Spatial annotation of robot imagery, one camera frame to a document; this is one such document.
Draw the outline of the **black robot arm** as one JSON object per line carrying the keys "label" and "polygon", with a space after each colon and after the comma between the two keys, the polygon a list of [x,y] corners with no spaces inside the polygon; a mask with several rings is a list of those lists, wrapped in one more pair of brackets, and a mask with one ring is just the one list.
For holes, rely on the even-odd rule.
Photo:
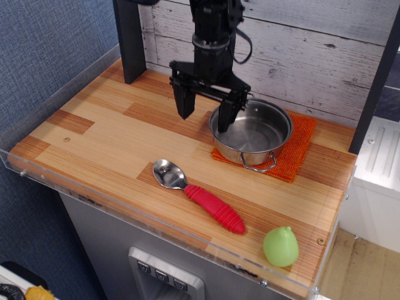
{"label": "black robot arm", "polygon": [[225,133],[246,107],[251,90],[233,73],[236,37],[248,38],[238,29],[244,21],[244,6],[241,1],[191,1],[190,6],[194,61],[169,64],[177,112],[188,118],[198,94],[219,101],[218,130]]}

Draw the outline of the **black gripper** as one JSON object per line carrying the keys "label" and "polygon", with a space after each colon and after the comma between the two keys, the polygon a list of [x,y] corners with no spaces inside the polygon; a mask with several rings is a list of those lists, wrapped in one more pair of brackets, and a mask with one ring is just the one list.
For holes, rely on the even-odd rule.
{"label": "black gripper", "polygon": [[225,133],[240,110],[247,106],[250,85],[233,73],[235,40],[206,44],[194,42],[194,61],[171,61],[170,84],[173,87],[177,112],[188,118],[200,94],[221,102],[218,131]]}

